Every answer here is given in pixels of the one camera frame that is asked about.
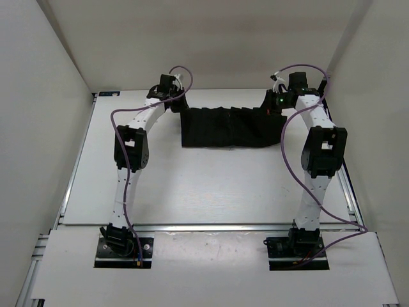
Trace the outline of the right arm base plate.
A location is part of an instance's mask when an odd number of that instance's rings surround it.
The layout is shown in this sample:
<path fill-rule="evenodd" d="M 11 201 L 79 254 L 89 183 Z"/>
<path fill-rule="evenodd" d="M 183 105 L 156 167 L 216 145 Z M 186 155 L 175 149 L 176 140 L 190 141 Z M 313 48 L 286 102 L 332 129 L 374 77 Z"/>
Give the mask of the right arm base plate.
<path fill-rule="evenodd" d="M 327 271 L 324 243 L 319 229 L 307 231 L 293 227 L 286 237 L 267 237 L 270 271 Z"/>

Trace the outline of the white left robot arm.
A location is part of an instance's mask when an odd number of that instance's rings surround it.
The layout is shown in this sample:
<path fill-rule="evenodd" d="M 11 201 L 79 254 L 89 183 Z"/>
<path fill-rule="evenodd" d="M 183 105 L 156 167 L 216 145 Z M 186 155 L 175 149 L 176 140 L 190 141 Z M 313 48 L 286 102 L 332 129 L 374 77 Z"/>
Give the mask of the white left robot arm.
<path fill-rule="evenodd" d="M 112 216 L 100 231 L 105 244 L 119 256 L 128 256 L 141 246 L 129 213 L 139 177 L 149 160 L 148 133 L 168 109 L 178 113 L 188 108 L 182 81 L 181 74 L 162 74 L 159 84 L 149 90 L 142 107 L 111 113 L 117 186 Z"/>

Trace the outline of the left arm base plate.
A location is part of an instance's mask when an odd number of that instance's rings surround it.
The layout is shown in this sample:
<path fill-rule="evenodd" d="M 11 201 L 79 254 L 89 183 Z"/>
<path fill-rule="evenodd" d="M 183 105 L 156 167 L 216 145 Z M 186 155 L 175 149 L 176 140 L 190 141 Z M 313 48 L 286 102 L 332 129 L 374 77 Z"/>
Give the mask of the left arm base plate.
<path fill-rule="evenodd" d="M 140 256 L 136 238 L 128 238 L 124 247 L 115 246 L 102 235 L 98 238 L 94 268 L 99 269 L 151 269 L 153 261 L 154 237 L 140 237 Z"/>

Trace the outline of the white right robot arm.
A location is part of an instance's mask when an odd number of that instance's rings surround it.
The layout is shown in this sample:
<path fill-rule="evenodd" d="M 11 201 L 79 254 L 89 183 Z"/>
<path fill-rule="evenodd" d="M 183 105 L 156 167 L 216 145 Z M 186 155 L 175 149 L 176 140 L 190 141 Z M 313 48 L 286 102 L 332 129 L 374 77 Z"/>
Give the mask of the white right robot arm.
<path fill-rule="evenodd" d="M 347 131 L 337 127 L 328 117 L 320 94 L 307 84 L 304 72 L 295 72 L 285 81 L 277 74 L 268 90 L 264 105 L 269 111 L 294 109 L 308 130 L 301 153 L 304 171 L 302 197 L 293 226 L 285 237 L 266 239 L 272 258 L 296 257 L 311 254 L 321 245 L 320 215 L 327 187 L 341 168 Z"/>

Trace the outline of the black pleated skirt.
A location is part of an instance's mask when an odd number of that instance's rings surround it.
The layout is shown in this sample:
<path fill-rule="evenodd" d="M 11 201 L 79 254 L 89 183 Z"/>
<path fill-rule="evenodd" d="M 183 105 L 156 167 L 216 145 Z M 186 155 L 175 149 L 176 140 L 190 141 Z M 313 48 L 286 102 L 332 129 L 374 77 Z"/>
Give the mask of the black pleated skirt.
<path fill-rule="evenodd" d="M 287 117 L 255 108 L 190 108 L 180 113 L 181 145 L 191 148 L 264 148 L 281 142 Z"/>

